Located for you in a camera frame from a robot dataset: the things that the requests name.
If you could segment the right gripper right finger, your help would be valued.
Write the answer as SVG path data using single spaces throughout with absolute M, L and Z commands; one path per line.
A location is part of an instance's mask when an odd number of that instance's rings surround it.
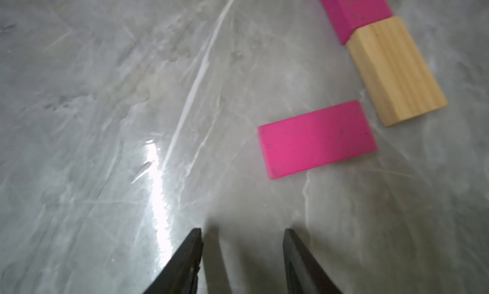
M 283 255 L 288 293 L 341 294 L 293 229 L 286 229 Z

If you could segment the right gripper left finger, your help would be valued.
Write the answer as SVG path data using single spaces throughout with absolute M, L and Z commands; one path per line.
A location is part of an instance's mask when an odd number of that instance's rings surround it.
M 203 246 L 202 230 L 200 228 L 192 229 L 144 294 L 197 293 Z

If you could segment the natural wood block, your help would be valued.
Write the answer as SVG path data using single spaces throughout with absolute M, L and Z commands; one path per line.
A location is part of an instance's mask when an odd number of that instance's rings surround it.
M 346 47 L 384 126 L 391 127 L 447 105 L 400 17 L 360 27 Z

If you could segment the magenta block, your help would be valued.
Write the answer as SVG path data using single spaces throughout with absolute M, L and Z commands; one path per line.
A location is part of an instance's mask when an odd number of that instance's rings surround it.
M 342 45 L 356 29 L 393 16 L 386 0 L 320 1 Z
M 358 100 L 263 125 L 258 137 L 270 179 L 378 149 Z

